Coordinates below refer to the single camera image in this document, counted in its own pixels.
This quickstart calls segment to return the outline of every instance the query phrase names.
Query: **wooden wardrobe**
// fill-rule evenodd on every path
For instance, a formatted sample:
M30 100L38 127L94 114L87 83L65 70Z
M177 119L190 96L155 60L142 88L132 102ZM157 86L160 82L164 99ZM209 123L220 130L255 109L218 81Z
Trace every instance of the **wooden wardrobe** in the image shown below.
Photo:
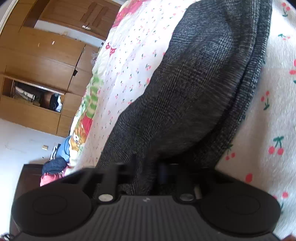
M34 29L45 6L46 0L19 0L0 35L0 118L66 137L99 49ZM15 82L61 94L61 112L12 98Z

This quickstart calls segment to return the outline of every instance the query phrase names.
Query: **cartoon print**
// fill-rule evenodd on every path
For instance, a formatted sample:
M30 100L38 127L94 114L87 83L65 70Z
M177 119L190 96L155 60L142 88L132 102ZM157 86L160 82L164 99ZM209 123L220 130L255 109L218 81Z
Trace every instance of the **cartoon print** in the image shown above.
M280 137L276 137L276 138L274 138L273 139L273 141L274 142L276 142L276 145L275 146L271 146L269 149L268 149L268 153L269 154L274 154L274 152L275 152L275 150L276 150L276 147L278 146L278 144L279 144L279 149L278 149L278 151L277 151L277 154L278 155L283 155L283 153L284 153L284 149L282 148L282 145L281 145L281 141L284 139L284 137L283 136L280 136Z

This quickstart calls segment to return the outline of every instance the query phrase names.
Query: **gray plaid fabric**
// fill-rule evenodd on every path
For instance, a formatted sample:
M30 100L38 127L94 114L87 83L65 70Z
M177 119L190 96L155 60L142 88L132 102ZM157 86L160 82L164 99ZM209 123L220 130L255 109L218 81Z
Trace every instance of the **gray plaid fabric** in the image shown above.
M271 0L203 0L176 26L145 93L119 116L97 168L128 163L122 186L148 194L160 159L214 167L253 97L266 48Z

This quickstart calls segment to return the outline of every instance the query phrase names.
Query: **bed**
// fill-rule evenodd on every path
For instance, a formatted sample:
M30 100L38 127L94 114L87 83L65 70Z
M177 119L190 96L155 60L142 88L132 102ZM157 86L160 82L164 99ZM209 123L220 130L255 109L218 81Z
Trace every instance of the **bed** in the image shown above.
M70 161L65 171L66 175L83 167L94 167L98 163L118 116L144 93L154 70L162 61L174 28L187 7L193 2L195 1L139 0L127 1L121 7L99 53L92 70L93 77L86 88L86 93L71 126ZM275 74L278 78L283 75L289 78L296 73L294 70L296 60L294 66L287 64L281 66L280 71L276 73L273 71L273 69L278 69L275 67L275 62L283 61L281 59L283 56L278 57L274 54L274 49L279 51L281 48L285 48L286 51L289 51L289 49L295 48L295 44L291 42L283 45L292 36L296 36L295 28L287 27L288 21L292 22L295 17L295 9L290 7L288 2L274 1L273 11L269 48L267 48L266 63L261 72L262 79L266 80L274 78ZM281 23L282 26L286 24L283 31L289 32L289 34L281 34L279 31L282 26L278 23ZM258 123L258 119L264 121L257 113L268 112L270 107L268 100L270 100L272 93L274 102L276 97L280 101L283 100L280 95L275 95L278 88L278 86L269 82L264 83L261 80L246 116L249 122L252 119L252 123ZM273 154L276 147L280 149L276 150L277 157L284 157L284 149L281 146L284 137L279 133L275 133L275 137L273 137L266 131L258 142L260 148L250 152L249 150L254 149L254 140L258 141L256 133L260 131L262 128L259 125L250 126L244 123L234 142L222 156L217 169L261 188L277 198L282 207L282 216L275 233L280 238L284 238L295 232L296 228L296 211L293 208L295 206L295 198L293 198L295 197L295 165L289 163L287 158L285 161L279 158L267 161L266 155ZM268 142L270 139L280 146L268 147L273 143L272 141ZM243 158L248 155L252 157L252 160ZM286 176L279 174L282 169L288 173Z

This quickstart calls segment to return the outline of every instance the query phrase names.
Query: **wooden door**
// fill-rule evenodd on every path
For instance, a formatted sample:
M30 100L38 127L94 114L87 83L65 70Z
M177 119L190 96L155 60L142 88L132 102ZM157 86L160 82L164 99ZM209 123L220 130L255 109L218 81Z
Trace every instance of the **wooden door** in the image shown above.
M119 8L109 0L50 0L40 19L106 40Z

